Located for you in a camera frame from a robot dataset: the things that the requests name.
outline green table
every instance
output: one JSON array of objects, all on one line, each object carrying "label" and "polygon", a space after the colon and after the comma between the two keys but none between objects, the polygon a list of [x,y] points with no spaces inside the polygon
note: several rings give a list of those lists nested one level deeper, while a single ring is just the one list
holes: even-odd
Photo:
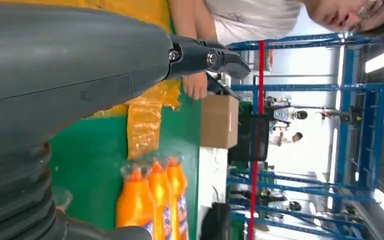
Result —
[{"label": "green table", "polygon": [[[178,111],[164,108],[160,150],[180,152],[189,185],[186,190],[189,237],[194,240],[198,215],[198,167],[201,102],[184,93]],[[122,187],[120,167],[127,161],[126,117],[80,120],[52,141],[52,184],[74,196],[67,214],[103,229],[115,225],[116,200]]]}]

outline blue metal rack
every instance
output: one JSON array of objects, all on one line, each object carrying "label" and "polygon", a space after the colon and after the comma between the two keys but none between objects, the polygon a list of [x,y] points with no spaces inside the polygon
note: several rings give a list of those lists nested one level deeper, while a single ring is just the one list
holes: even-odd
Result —
[{"label": "blue metal rack", "polygon": [[[279,40],[266,40],[264,41],[264,49],[294,49],[294,48],[313,48],[313,47],[340,47],[340,46],[353,46],[353,45],[368,45],[368,44],[381,44],[381,38],[370,39],[363,36],[352,36],[344,39],[340,33],[319,34],[319,35],[305,35],[305,36],[291,36]],[[235,51],[254,51],[261,49],[262,42],[248,41],[241,43],[234,43],[229,46],[231,50]],[[356,95],[364,95],[365,102],[363,108],[363,121],[361,124],[360,136],[360,150],[359,160],[355,164],[358,165],[359,179],[357,185],[344,184],[344,174],[347,162],[347,142],[349,135],[349,126],[345,123],[339,126],[338,135],[338,149],[337,149],[337,163],[335,171],[334,183],[321,182],[317,180],[309,180],[298,177],[290,177],[281,174],[260,172],[258,176],[294,181],[300,183],[311,184],[307,187],[292,187],[274,183],[258,182],[257,186],[260,188],[278,189],[284,191],[294,191],[318,196],[332,197],[334,199],[332,212],[339,213],[342,210],[343,200],[356,203],[359,208],[362,206],[360,203],[376,204],[373,199],[373,193],[379,182],[379,169],[381,167],[381,153],[382,153],[382,134],[383,134],[383,120],[384,120],[384,83],[376,84],[353,84],[354,72],[354,51],[347,49],[345,51],[345,66],[343,83],[338,84],[265,84],[264,91],[302,91],[302,92],[336,92],[341,91],[341,110],[347,112],[351,105],[352,93]],[[259,86],[254,81],[252,85],[232,85],[233,91],[251,91],[253,92],[252,99],[252,113],[258,113]],[[234,177],[228,177],[228,183],[238,183],[251,185],[252,181],[249,176],[250,172],[233,172]],[[249,204],[246,202],[231,202],[241,209],[246,210]],[[308,219],[318,219],[317,216],[302,215],[291,211],[282,211],[267,206],[256,206],[257,210],[266,210],[271,212],[282,213],[291,215],[308,223]],[[248,220],[244,215],[237,212],[232,213],[234,219]],[[266,224],[270,226],[306,232],[314,235],[334,238],[334,239],[347,239],[356,240],[361,239],[359,230],[362,225],[355,226],[353,222],[348,222],[343,219],[319,219],[321,221],[334,224],[334,229],[314,229],[300,226],[293,226],[266,219],[256,219],[258,224]]]},{"label": "blue metal rack", "polygon": [[[265,40],[265,49],[302,49],[341,46],[378,45],[384,43],[384,39],[367,38],[363,35],[347,36],[347,33],[327,33],[315,35],[288,36],[281,39]],[[260,41],[236,42],[228,45],[233,51],[257,51],[260,49]]]}]

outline hand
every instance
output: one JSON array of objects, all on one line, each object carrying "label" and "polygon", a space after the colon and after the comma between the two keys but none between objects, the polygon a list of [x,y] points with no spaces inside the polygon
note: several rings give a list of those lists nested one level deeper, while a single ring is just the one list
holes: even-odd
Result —
[{"label": "hand", "polygon": [[207,96],[207,75],[200,72],[183,77],[183,91],[195,100],[203,99]]}]

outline bolt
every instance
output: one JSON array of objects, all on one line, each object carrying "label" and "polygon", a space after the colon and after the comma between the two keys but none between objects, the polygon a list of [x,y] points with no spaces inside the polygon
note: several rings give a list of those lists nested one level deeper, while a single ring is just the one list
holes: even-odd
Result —
[{"label": "bolt", "polygon": [[217,56],[213,52],[208,53],[208,55],[206,56],[206,63],[208,65],[214,65],[216,63],[216,60],[217,60]]},{"label": "bolt", "polygon": [[170,51],[170,53],[168,54],[168,59],[170,61],[175,61],[177,60],[178,58],[180,57],[180,54],[178,51]]}]

